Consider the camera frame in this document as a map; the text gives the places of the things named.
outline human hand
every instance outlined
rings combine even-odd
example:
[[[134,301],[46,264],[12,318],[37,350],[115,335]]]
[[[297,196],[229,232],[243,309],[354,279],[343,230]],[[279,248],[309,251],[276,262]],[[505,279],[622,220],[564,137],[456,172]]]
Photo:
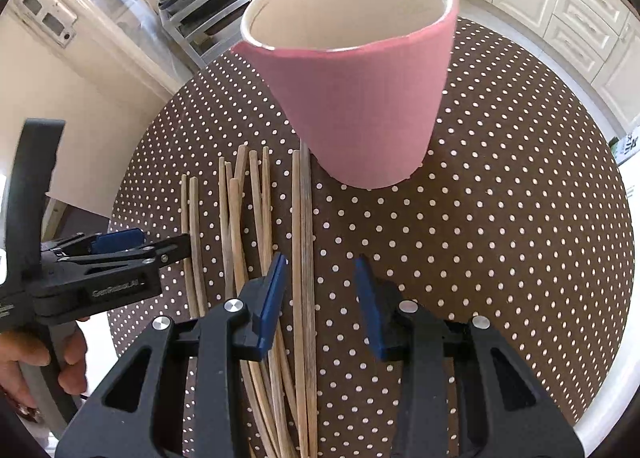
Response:
[[[85,354],[84,334],[77,328],[65,341],[63,358],[67,365],[58,376],[58,383],[68,394],[86,391]],[[29,408],[37,408],[20,371],[19,362],[32,366],[46,366],[50,362],[50,355],[45,345],[28,333],[0,333],[0,386],[16,402]]]

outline round table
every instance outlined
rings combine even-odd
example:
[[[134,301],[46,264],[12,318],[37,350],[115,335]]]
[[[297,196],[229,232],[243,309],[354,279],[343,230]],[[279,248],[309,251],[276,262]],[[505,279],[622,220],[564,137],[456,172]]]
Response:
[[[210,305],[224,290],[218,156],[235,159],[241,143],[272,150],[273,238],[290,253],[290,154],[300,140],[256,70],[231,52],[188,82],[149,126],[111,219],[113,230],[177,234],[180,176],[197,175]],[[411,178],[368,191],[333,180],[313,157],[311,170],[320,454],[385,456],[395,433],[401,365],[376,362],[367,348],[351,281],[360,253],[378,276],[439,317],[487,316],[565,417],[580,418],[620,344],[634,247],[607,143],[553,72],[505,37],[459,19],[437,124]],[[244,192],[250,197],[249,178]],[[249,204],[245,198],[243,242],[250,277],[257,277]],[[119,354],[153,317],[188,319],[182,266],[161,277],[160,297],[110,314]],[[292,349],[290,291],[283,310]],[[263,456],[248,412],[246,422]],[[449,427],[455,449],[455,413]]]

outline pink pitcher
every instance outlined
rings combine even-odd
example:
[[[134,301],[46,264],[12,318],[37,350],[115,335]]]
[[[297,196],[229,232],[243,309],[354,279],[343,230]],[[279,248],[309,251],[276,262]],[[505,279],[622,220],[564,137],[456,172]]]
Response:
[[[253,0],[235,51],[333,178],[375,189],[424,158],[457,14],[458,0]]]

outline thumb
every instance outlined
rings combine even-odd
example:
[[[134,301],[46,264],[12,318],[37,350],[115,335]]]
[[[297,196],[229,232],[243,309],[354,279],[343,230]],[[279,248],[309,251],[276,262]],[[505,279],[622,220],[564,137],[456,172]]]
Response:
[[[33,335],[23,332],[0,333],[0,362],[24,362],[46,366],[51,358],[46,346]]]

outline bundle of chopsticks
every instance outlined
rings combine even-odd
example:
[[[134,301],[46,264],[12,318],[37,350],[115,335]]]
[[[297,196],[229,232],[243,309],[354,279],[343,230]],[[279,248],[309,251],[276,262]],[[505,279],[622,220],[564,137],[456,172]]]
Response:
[[[296,445],[287,427],[286,402],[298,432],[301,458],[318,456],[318,411],[316,384],[316,327],[313,279],[313,234],[311,178],[308,150],[292,154],[292,298],[295,384],[287,361],[280,321],[276,327],[273,348],[267,362],[241,362],[241,376],[255,424],[267,458],[297,458]],[[262,160],[256,151],[240,145],[236,165],[224,157],[218,160],[218,204],[220,209],[220,241],[225,276],[225,300],[234,298],[248,281],[242,247],[241,211],[249,158],[251,209],[260,258],[260,271],[267,275],[273,258],[271,222],[270,149],[262,149]],[[206,289],[200,256],[198,180],[182,176],[181,227],[191,236],[191,260],[184,261],[187,302],[191,317],[208,311]]]

